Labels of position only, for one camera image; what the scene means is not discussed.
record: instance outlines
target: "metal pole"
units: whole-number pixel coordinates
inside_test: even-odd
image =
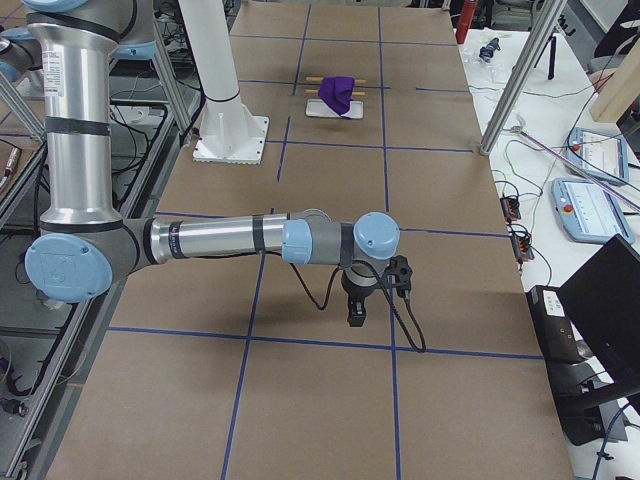
[[[9,110],[11,110],[13,114],[18,117],[18,120],[29,130],[33,138],[38,140],[44,139],[44,125],[2,72],[0,72],[0,98],[4,100]]]
[[[537,147],[542,148],[545,152],[550,153],[551,155],[553,155],[554,157],[556,157],[558,160],[562,161],[562,163],[565,164],[565,166],[571,170],[573,173],[575,173],[576,175],[579,175],[581,177],[586,178],[587,180],[589,180],[590,182],[596,184],[597,186],[599,186],[601,189],[603,189],[605,192],[607,192],[609,195],[616,197],[618,200],[620,200],[621,202],[625,203],[629,208],[631,208],[632,210],[640,213],[640,205],[638,205],[637,203],[633,202],[632,200],[629,200],[627,197],[625,197],[624,195],[622,195],[621,193],[618,193],[616,190],[614,190],[613,187],[611,187],[608,183],[603,182],[602,180],[594,177],[593,175],[591,175],[590,173],[586,172],[585,170],[582,170],[581,168],[578,168],[578,166],[574,165],[569,159],[567,159],[566,157],[563,157],[562,155],[560,155],[559,153],[555,152],[554,150],[550,149],[549,147],[547,147],[544,143],[542,143],[541,141],[533,138],[531,135],[529,135],[527,132],[525,132],[524,130],[522,130],[520,127],[514,127],[511,129],[511,131],[513,133],[517,133],[520,136],[522,136],[522,138],[525,138],[527,140],[529,140],[531,143],[533,143],[534,145],[536,145]]]
[[[156,72],[158,72],[158,77],[164,87],[164,92],[173,110],[173,116],[176,119],[180,133],[184,134],[187,133],[187,129],[191,124],[191,118],[189,117],[187,106],[184,103],[184,98],[180,94],[175,72],[171,66],[171,59],[162,41],[162,35],[160,35],[158,31],[158,24],[155,21],[153,22],[153,32],[156,39],[156,53],[153,56],[153,66]]]
[[[491,117],[491,120],[489,120],[487,130],[482,137],[482,142],[480,144],[480,153],[482,155],[489,155],[498,141],[498,137],[502,133],[504,124],[511,114],[511,111],[524,88],[529,72],[536,60],[542,54],[542,51],[549,40],[549,35],[551,35],[556,21],[566,4],[567,0],[547,0],[544,2],[544,6],[540,12],[540,17],[533,26],[533,30],[522,49],[520,58],[518,58],[518,61],[513,68],[509,82],[500,97],[500,101],[493,112],[493,116]]]

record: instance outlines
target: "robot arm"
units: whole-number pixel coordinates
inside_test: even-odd
[[[342,224],[319,211],[204,222],[123,219],[111,199],[108,60],[114,53],[152,55],[151,0],[23,2],[42,46],[51,175],[51,207],[25,260],[34,286],[80,302],[170,259],[276,252],[290,263],[340,266],[350,323],[362,325],[364,299],[380,287],[399,242],[393,219],[371,213]]]

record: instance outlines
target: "blue tape line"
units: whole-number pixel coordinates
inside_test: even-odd
[[[240,397],[242,396],[242,386],[244,384],[244,375],[247,370],[247,360],[249,358],[249,349],[251,348],[251,333],[253,332],[253,325],[256,319],[256,312],[258,310],[258,299],[260,298],[260,288],[262,286],[262,275],[264,273],[264,265],[266,255],[262,255],[260,259],[260,270],[258,271],[258,281],[256,282],[256,291],[253,297],[253,306],[251,307],[251,318],[249,320],[249,328],[247,330],[247,340],[244,346],[244,353],[242,354],[242,366],[240,367],[240,377],[238,378],[238,386],[236,388],[236,397],[233,402],[233,411],[231,413],[231,424],[229,425],[229,434],[227,435],[227,447],[224,452],[224,462],[222,464],[222,472],[220,473],[220,480],[227,478],[227,470],[229,468],[229,459],[231,457],[231,447],[233,445],[233,434],[235,433],[236,420],[238,418],[238,409],[240,407]]]
[[[393,41],[386,41],[386,42],[382,42],[385,45],[426,45],[428,47],[456,47],[458,48],[458,45],[456,45],[455,43],[438,43],[438,42],[393,42]]]
[[[403,352],[413,352],[411,347],[396,347],[396,350]],[[541,355],[523,355],[519,353],[499,353],[499,352],[476,352],[472,350],[447,350],[439,348],[428,348],[427,353],[434,355],[455,355],[458,357],[480,357],[480,358],[510,358],[514,360],[543,360]]]
[[[0,133],[0,137],[31,138],[31,135],[28,133]]]
[[[400,42],[400,41],[383,41],[379,40],[362,40],[350,38],[316,38],[316,37],[287,37],[287,36],[268,36],[268,35],[249,35],[249,34],[230,34],[230,37],[239,38],[259,38],[265,40],[313,40],[315,42],[346,42],[346,43],[383,43],[385,45],[426,45],[431,47],[458,47],[455,43],[437,43],[437,42]]]
[[[211,218],[213,220],[218,218],[229,218],[225,215],[204,215],[200,213],[181,213],[181,212],[156,212],[156,215],[167,215],[172,217],[188,217],[188,218]]]
[[[207,337],[207,338],[222,338],[226,340],[246,340],[246,335],[232,335],[229,333],[214,333],[214,332],[196,332],[192,330],[162,330],[157,328],[142,328],[142,327],[119,327],[110,326],[107,328],[110,332],[131,332],[131,333],[152,333],[154,335],[176,335],[183,337]]]
[[[287,36],[283,36],[283,35],[274,35],[274,36],[268,36],[268,35],[251,35],[251,34],[247,34],[247,33],[230,33],[229,36],[231,38],[237,37],[237,38],[260,38],[260,39],[272,39],[272,40],[302,40],[302,37],[287,37]]]
[[[256,342],[289,343],[294,345],[313,345],[318,347],[363,348],[366,350],[391,350],[391,347],[387,345],[376,345],[372,343],[332,342],[332,341],[324,341],[324,340],[306,340],[303,338],[251,337],[251,340]]]
[[[266,83],[272,85],[295,85],[295,82],[284,82],[281,80],[238,80],[238,83]]]
[[[293,85],[293,90],[291,91],[292,95],[295,95],[298,90],[298,81],[300,79],[300,66],[302,64],[302,54],[304,53],[304,44],[306,43],[306,39],[307,39],[307,30],[309,28],[309,18],[311,18],[311,5],[309,5],[309,8],[307,8],[307,20],[305,21],[304,32],[302,33],[302,45],[300,45],[300,55],[298,56],[298,67],[296,68],[296,80],[295,80],[296,83]]]
[[[280,140],[267,140],[267,143],[283,143]],[[473,150],[461,148],[439,148],[439,147],[391,147],[387,145],[359,145],[348,143],[325,143],[325,142],[303,142],[300,140],[288,140],[286,143],[291,145],[312,145],[316,147],[346,147],[346,148],[373,148],[387,150],[411,150],[417,152],[452,152],[452,153],[473,153]]]
[[[396,324],[393,312],[389,309],[391,328],[391,382],[393,387],[393,429],[396,453],[396,480],[402,479],[402,455],[400,450],[400,400],[398,396],[398,355],[396,345]]]
[[[342,347],[342,348],[361,348],[367,350],[387,350],[391,351],[390,345],[377,345],[375,343],[350,343],[350,342],[334,342],[323,340],[307,340],[303,338],[280,338],[280,337],[265,337],[265,336],[247,336],[247,335],[233,335],[228,333],[215,333],[215,332],[197,332],[192,330],[170,330],[159,328],[143,328],[143,327],[122,327],[122,326],[110,326],[107,328],[109,331],[115,332],[128,332],[128,333],[150,333],[154,335],[176,335],[185,337],[209,337],[209,338],[221,338],[227,340],[251,340],[257,342],[273,342],[273,343],[292,343],[298,345],[316,345],[321,347]],[[397,351],[412,352],[411,347],[396,346]],[[489,357],[489,358],[513,358],[518,360],[544,360],[539,355],[525,355],[517,353],[499,353],[499,352],[478,352],[473,350],[451,350],[451,349],[437,349],[429,348],[427,353],[436,355],[453,355],[464,357]]]
[[[380,8],[378,7],[378,48],[380,51],[380,85],[384,85],[384,53],[382,48],[382,20],[380,18]],[[382,159],[384,162],[384,207],[387,212],[390,208],[389,199],[389,166],[387,162],[387,121],[385,117],[384,90],[380,91],[380,103],[382,109]]]
[[[287,127],[284,130],[284,141],[282,142],[282,151],[280,152],[280,165],[278,166],[278,175],[276,176],[276,180],[280,183],[280,178],[282,178],[282,169],[284,168],[284,154],[287,150],[287,142],[289,138],[289,127],[291,126],[291,117],[287,117]]]
[[[470,93],[469,90],[458,90],[458,89],[450,89],[450,88],[425,88],[425,87],[416,87],[418,92],[442,92],[442,93]]]
[[[389,147],[389,150],[415,150],[418,152],[453,152],[453,153],[473,153],[469,148],[441,148],[441,147]]]
[[[302,142],[298,140],[289,140],[287,143],[291,145],[313,145],[317,147],[375,148],[378,150],[383,148],[382,145],[350,145],[348,143]]]
[[[434,230],[431,228],[401,228],[403,232],[425,232],[439,235],[463,235],[470,237],[511,238],[507,233],[459,232],[456,230]]]

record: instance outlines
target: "red handle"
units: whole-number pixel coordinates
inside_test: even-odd
[[[476,0],[464,0],[464,6],[462,7],[462,13],[458,21],[458,29],[456,30],[456,41],[458,45],[463,44],[467,38],[467,32],[473,21],[473,15],[476,12],[477,5],[478,2]]]

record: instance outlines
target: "purple cloth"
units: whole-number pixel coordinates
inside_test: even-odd
[[[324,77],[318,97],[338,115],[344,115],[351,108],[351,94],[355,84],[353,77]]]

